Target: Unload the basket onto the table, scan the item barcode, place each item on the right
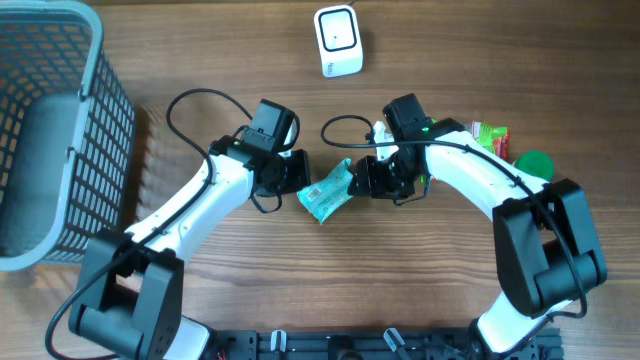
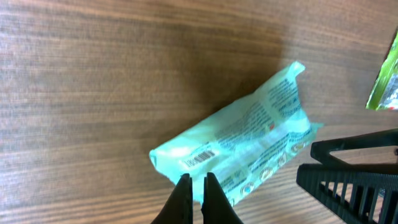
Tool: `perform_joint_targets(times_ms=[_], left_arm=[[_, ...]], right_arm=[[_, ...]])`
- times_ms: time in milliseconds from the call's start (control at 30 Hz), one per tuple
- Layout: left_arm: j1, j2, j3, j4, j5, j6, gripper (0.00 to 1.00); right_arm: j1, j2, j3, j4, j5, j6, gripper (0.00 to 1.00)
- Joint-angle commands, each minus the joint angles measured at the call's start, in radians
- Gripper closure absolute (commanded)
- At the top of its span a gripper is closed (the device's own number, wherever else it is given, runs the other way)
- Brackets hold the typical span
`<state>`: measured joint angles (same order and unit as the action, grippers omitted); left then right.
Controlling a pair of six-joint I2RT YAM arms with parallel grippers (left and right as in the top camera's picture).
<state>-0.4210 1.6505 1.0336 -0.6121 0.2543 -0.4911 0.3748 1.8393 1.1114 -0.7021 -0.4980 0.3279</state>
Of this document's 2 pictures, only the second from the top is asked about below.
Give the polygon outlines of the teal snack packet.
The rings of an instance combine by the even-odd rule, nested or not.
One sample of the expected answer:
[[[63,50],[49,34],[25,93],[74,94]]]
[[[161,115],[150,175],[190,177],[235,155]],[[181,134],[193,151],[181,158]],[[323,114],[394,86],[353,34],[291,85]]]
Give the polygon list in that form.
[[[176,184],[192,178],[193,199],[204,201],[204,178],[213,173],[236,205],[316,138],[323,125],[303,110],[293,62],[253,93],[207,117],[149,153],[155,170]]]

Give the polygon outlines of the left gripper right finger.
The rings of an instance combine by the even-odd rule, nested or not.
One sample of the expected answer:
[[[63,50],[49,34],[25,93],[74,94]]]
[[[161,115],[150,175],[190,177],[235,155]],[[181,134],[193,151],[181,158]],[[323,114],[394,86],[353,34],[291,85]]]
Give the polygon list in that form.
[[[234,212],[214,173],[204,178],[203,204],[204,224],[243,224]]]

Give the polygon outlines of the green snack bag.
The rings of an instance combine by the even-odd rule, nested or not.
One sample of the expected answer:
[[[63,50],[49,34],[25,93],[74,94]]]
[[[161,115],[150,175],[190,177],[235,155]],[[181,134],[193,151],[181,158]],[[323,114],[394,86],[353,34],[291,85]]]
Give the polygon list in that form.
[[[366,103],[367,110],[397,110],[397,29]]]

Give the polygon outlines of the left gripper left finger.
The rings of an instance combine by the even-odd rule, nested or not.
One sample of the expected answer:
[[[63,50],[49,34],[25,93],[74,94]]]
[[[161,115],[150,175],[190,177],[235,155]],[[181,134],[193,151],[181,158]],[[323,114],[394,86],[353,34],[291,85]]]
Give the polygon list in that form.
[[[192,178],[183,174],[160,213],[151,224],[192,224]]]

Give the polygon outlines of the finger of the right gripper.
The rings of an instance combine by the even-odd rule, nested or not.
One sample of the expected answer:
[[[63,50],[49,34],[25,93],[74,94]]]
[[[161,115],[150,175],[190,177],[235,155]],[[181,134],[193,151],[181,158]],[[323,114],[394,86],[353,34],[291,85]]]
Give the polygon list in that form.
[[[349,169],[358,172],[397,174],[397,164],[349,164],[330,154],[333,151],[349,151],[387,146],[397,146],[397,129],[318,141],[312,144],[310,156],[327,167]]]
[[[345,223],[397,223],[396,164],[303,164],[296,182]]]

